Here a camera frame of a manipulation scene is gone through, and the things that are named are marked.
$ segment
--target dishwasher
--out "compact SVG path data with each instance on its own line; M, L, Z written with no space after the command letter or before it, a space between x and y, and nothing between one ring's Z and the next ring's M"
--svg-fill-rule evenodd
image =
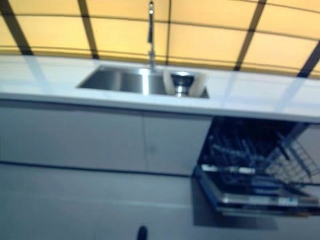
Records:
M297 140L309 126L282 120L215 117L194 169L202 190L224 215L320 214L306 189L320 168Z

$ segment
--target floor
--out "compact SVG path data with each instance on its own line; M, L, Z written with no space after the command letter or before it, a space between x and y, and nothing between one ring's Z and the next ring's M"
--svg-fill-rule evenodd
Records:
M320 217L234 218L185 177L0 164L1 240L318 240Z

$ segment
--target white countertop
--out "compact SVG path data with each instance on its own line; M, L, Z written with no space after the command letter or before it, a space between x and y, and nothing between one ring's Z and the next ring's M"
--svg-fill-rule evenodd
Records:
M94 59L0 55L0 99L320 123L317 80L169 66L169 70L206 73L209 99L76 88L100 65L146 67Z

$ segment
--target faucet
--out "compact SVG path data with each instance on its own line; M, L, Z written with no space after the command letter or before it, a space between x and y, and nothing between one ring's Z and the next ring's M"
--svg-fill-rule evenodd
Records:
M149 33L148 33L148 43L150 44L149 51L149 64L151 72L155 71L155 46L154 46L154 2L150 0L149 2Z

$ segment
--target cabinet door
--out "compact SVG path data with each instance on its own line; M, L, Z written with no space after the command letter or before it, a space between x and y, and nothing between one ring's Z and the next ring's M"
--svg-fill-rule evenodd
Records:
M191 175L211 121L206 116L144 113L148 170Z
M0 116L1 161L146 170L137 111L7 102Z

